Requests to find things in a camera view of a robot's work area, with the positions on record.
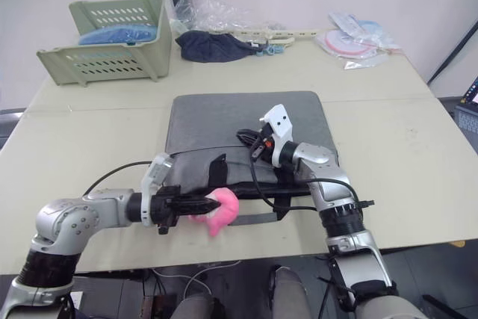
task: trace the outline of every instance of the pink toy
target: pink toy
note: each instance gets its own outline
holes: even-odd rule
[[[239,199],[228,188],[216,188],[206,197],[220,202],[221,206],[207,214],[189,216],[189,218],[196,222],[206,222],[209,227],[209,235],[214,237],[221,228],[230,224],[238,216]]]

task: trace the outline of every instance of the clear plastic wrap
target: clear plastic wrap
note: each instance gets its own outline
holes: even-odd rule
[[[330,13],[329,18],[338,29],[317,35],[315,42],[341,59],[344,69],[377,66],[401,50],[376,22],[357,20],[347,13]]]
[[[235,32],[244,42],[266,43],[271,30],[284,30],[277,22],[260,19],[251,10],[234,7],[225,0],[179,0],[175,6],[176,19],[171,28],[178,34],[189,30],[211,33]],[[254,34],[237,34],[239,30],[251,30]]]
[[[175,10],[177,20],[188,30],[230,31],[258,24],[252,12],[224,0],[179,0]]]

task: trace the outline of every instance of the table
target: table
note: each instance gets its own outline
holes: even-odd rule
[[[364,211],[364,222],[381,248],[478,236],[478,157],[405,57],[344,71],[307,41],[283,55],[227,64],[183,61],[174,46],[170,74],[158,83],[83,88],[45,82],[0,152],[0,273],[19,272],[44,204],[77,197],[107,171],[164,150],[174,97],[286,90],[319,95],[341,166],[360,198],[376,202]],[[103,187],[138,190],[145,170],[123,170]],[[240,212],[269,210],[262,201],[243,201]],[[291,212],[278,223],[227,227],[216,238],[181,218],[165,236],[139,223],[104,230],[90,240],[77,270],[324,252],[325,233],[311,211]]]

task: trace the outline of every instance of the black cable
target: black cable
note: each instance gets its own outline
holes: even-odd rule
[[[339,179],[300,179],[296,181],[296,183],[312,183],[312,182],[328,182],[328,183],[335,183],[337,185],[342,185],[346,187],[347,190],[350,191],[353,199],[356,202],[359,202],[359,196],[357,195],[356,190],[354,190],[353,187],[349,185],[348,183],[341,181]]]
[[[68,296],[66,298],[68,299],[68,307],[71,313],[71,319],[76,319],[76,310],[75,310],[75,304],[73,302],[72,295],[68,293]]]
[[[251,146],[249,150],[249,162],[250,162],[250,169],[251,169],[251,177],[252,181],[254,182],[255,189],[259,193],[259,196],[266,202],[270,207],[274,209],[278,209],[280,211],[298,211],[302,209],[308,209],[309,211],[317,211],[315,207],[307,206],[307,205],[295,205],[295,206],[283,206],[283,205],[275,205],[273,204],[262,192],[261,188],[259,187],[259,182],[257,180],[257,175],[255,174],[255,167],[254,167],[254,158],[253,158],[253,153],[256,150],[258,144],[261,142],[261,138],[258,137],[254,144]]]
[[[331,284],[331,283],[327,283],[326,292],[325,292],[324,295],[323,295],[322,304],[320,304],[319,316],[317,317],[317,319],[321,319],[322,316],[323,316],[323,311],[324,311],[325,308],[326,308],[327,297],[329,296],[329,292],[330,292],[330,288],[331,288],[331,287],[332,287],[332,284]]]
[[[143,284],[143,297],[145,297],[146,296],[146,290],[144,288],[144,272],[141,275],[141,283]]]
[[[319,261],[330,261],[330,257],[328,256],[321,257],[320,255],[316,255],[315,258]]]
[[[118,310],[117,310],[117,318],[120,317],[120,308],[121,308],[121,301],[122,301],[122,290],[125,287],[125,281],[123,280],[121,283],[121,292],[119,293],[119,303],[118,303]]]
[[[336,282],[333,282],[331,279],[325,279],[325,278],[323,278],[323,277],[321,277],[321,276],[319,276],[318,279],[321,280],[322,282],[325,282],[325,283],[330,284],[330,285],[333,285],[333,286],[335,286],[335,287],[337,287],[337,288],[340,288],[340,289],[343,289],[343,290],[345,290],[345,291],[348,291],[349,293],[352,293],[352,294],[355,295],[355,296],[357,295],[357,292],[354,291],[352,288],[346,287],[345,285],[340,285],[340,284],[338,284],[338,283],[336,283]]]
[[[251,169],[251,177],[252,177],[252,181],[254,182],[254,186],[255,186],[255,189],[258,191],[259,193],[259,196],[272,208],[274,209],[279,209],[279,210],[282,210],[282,211],[296,211],[296,210],[301,210],[301,209],[307,209],[307,210],[310,210],[310,211],[316,211],[317,209],[315,207],[311,207],[311,206],[304,206],[304,205],[298,205],[298,206],[281,206],[281,205],[275,205],[273,204],[265,195],[264,193],[262,192],[260,186],[259,186],[259,183],[258,183],[258,180],[257,180],[257,175],[255,173],[255,167],[254,167],[254,158],[252,156],[252,154],[254,153],[254,151],[257,149],[259,143],[261,142],[261,137],[260,135],[256,138],[254,144],[251,146],[250,150],[249,150],[249,162],[250,162],[250,169]],[[328,182],[328,183],[335,183],[337,185],[342,185],[344,187],[346,187],[350,193],[352,194],[353,196],[353,199],[358,203],[359,201],[359,196],[357,195],[356,191],[353,189],[353,187],[351,185],[349,185],[348,183],[344,182],[344,181],[340,181],[338,179],[304,179],[304,180],[298,180],[296,181],[296,183],[304,183],[304,184],[307,184],[307,183],[312,183],[312,182]]]
[[[123,170],[128,167],[133,167],[133,166],[138,166],[140,164],[151,164],[151,161],[139,161],[139,162],[131,162],[130,164],[124,164],[122,166],[119,166],[118,168],[115,168],[114,170],[106,173],[105,175],[101,176],[99,179],[97,179],[83,194],[83,196],[86,196],[89,194],[97,185],[99,185],[101,182],[103,182],[106,178],[109,176],[113,175],[114,173]]]
[[[157,276],[156,273],[152,269],[150,269],[150,271],[151,271],[152,275],[155,276],[156,283],[158,283],[158,285],[160,286],[160,290],[161,290],[161,288],[163,288],[164,295],[167,295],[166,287],[164,286],[164,283],[161,280],[161,278],[159,276]]]
[[[156,294],[156,287],[158,287],[158,282],[155,282],[155,287],[152,289],[152,296]]]
[[[243,128],[236,132],[236,137],[247,147],[251,147],[254,142],[261,137],[261,133],[254,130],[249,130],[248,128]]]
[[[155,276],[155,282],[156,282],[155,286],[158,286],[158,289],[159,289],[159,295],[166,295],[166,293],[164,293],[164,290],[163,290],[164,286],[161,286],[161,282],[158,281],[157,276]]]

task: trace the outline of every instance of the cable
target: cable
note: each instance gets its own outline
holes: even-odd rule
[[[143,284],[143,297],[146,296],[146,290],[144,289],[144,272],[143,272],[143,275],[141,276],[141,282]]]
[[[125,287],[125,281],[123,280],[121,283],[121,292],[119,293],[119,303],[118,303],[118,310],[117,310],[117,318],[120,317],[120,309],[121,309],[121,301],[122,301],[122,290]]]
[[[352,194],[353,199],[356,202],[359,202],[359,196],[357,196],[356,190],[353,189],[351,185],[344,181],[340,181],[338,179],[299,179],[296,181],[296,183],[312,183],[312,182],[329,182],[329,183],[335,183],[337,185],[342,185],[347,188],[347,190],[350,191]]]
[[[189,279],[189,282],[187,282],[186,284],[186,288],[184,288],[184,293],[182,294],[182,299],[186,299],[186,295],[187,295],[187,290],[189,289],[189,286],[191,285],[191,283],[196,280],[196,277],[197,276],[200,276],[201,274],[209,271],[209,270],[214,270],[214,269],[223,269],[223,268],[229,268],[229,267],[234,267],[235,265],[238,265],[239,263],[241,263],[242,261],[235,261],[234,263],[232,264],[226,264],[226,265],[217,265],[216,267],[209,267],[209,268],[205,268],[203,270],[200,270],[199,272],[197,272],[196,274],[194,274],[191,279]]]
[[[357,292],[354,291],[352,288],[346,287],[345,285],[340,285],[340,284],[338,284],[338,283],[336,283],[336,282],[333,282],[331,279],[325,279],[325,278],[323,278],[323,277],[321,277],[321,276],[319,276],[317,279],[319,279],[319,280],[321,280],[322,282],[325,282],[325,283],[327,283],[327,284],[333,285],[333,286],[335,286],[335,287],[337,287],[337,288],[340,288],[340,289],[343,289],[343,290],[345,290],[345,291],[348,291],[349,293],[352,293],[352,294],[355,295],[355,296],[357,295]]]
[[[316,255],[315,258],[319,261],[330,261],[330,257],[328,256],[321,257],[320,255]]]
[[[248,128],[243,128],[236,132],[236,137],[239,139],[247,147],[251,147],[254,142],[259,138],[262,137],[261,133],[254,130],[249,130]]]
[[[156,295],[156,287],[158,287],[158,282],[155,282],[155,286],[152,289],[152,296]]]
[[[154,274],[156,274],[157,276],[160,276],[162,278],[185,278],[185,279],[193,280],[193,282],[202,285],[206,289],[206,291],[208,291],[208,293],[210,295],[212,295],[212,290],[205,283],[201,282],[198,279],[193,278],[192,276],[184,276],[184,275],[181,275],[181,274],[173,274],[173,275],[162,274],[162,273],[159,273],[155,269],[151,269],[151,270],[153,271]]]
[[[261,188],[259,187],[259,182],[257,180],[257,175],[255,174],[255,167],[254,167],[254,158],[252,154],[254,151],[257,149],[258,144],[261,142],[261,138],[258,137],[254,144],[251,146],[249,150],[249,163],[250,163],[250,169],[251,169],[251,177],[252,181],[254,182],[255,189],[259,193],[259,196],[266,202],[270,207],[274,209],[279,209],[280,211],[297,211],[301,209],[308,209],[310,211],[317,211],[315,207],[307,206],[307,205],[295,205],[295,206],[283,206],[283,205],[275,205],[273,204],[267,196],[262,192]]]
[[[319,316],[317,317],[317,319],[322,319],[323,311],[324,311],[325,308],[326,308],[327,297],[329,296],[329,292],[330,292],[330,288],[331,288],[331,287],[332,287],[332,284],[331,284],[331,283],[327,283],[326,292],[325,292],[324,295],[323,295],[322,304],[320,304]]]
[[[164,295],[167,295],[166,287],[164,286],[163,281],[159,278],[159,276],[156,275],[153,269],[150,269],[150,270],[152,271],[152,275],[156,279],[156,284],[159,287],[159,293],[161,294],[161,289],[162,289],[162,291],[164,292]]]
[[[114,170],[106,173],[105,175],[101,176],[99,179],[97,179],[83,194],[83,196],[86,196],[89,194],[97,185],[99,185],[101,182],[103,182],[106,178],[109,176],[113,175],[116,172],[119,172],[120,170],[123,170],[128,167],[133,167],[133,166],[138,166],[140,164],[151,164],[151,161],[139,161],[139,162],[131,162],[130,164],[124,164],[122,166],[119,166],[118,168],[115,168]]]
[[[71,312],[71,319],[76,319],[75,304],[73,302],[73,298],[72,298],[72,295],[70,293],[68,293],[67,300],[68,300],[68,307],[69,307],[69,310]]]

